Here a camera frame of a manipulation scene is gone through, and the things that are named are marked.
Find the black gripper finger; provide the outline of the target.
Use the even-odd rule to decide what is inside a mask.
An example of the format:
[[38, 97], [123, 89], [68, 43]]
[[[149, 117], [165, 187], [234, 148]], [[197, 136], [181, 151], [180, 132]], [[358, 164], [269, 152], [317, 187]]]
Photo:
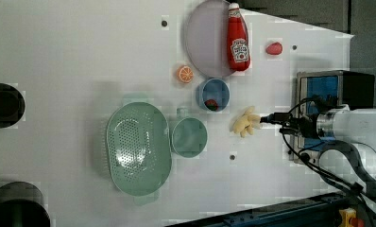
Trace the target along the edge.
[[290, 117], [290, 113], [271, 113], [267, 116], [262, 116], [260, 122], [268, 124], [282, 124], [288, 121]]

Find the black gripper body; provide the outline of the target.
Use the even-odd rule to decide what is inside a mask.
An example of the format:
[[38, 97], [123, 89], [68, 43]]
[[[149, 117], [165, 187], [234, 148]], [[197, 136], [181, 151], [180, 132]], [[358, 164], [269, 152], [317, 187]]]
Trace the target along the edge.
[[290, 115], [286, 121], [282, 123], [279, 132], [284, 135], [294, 135], [303, 138], [317, 139], [316, 130], [317, 114], [305, 114], [301, 117]]

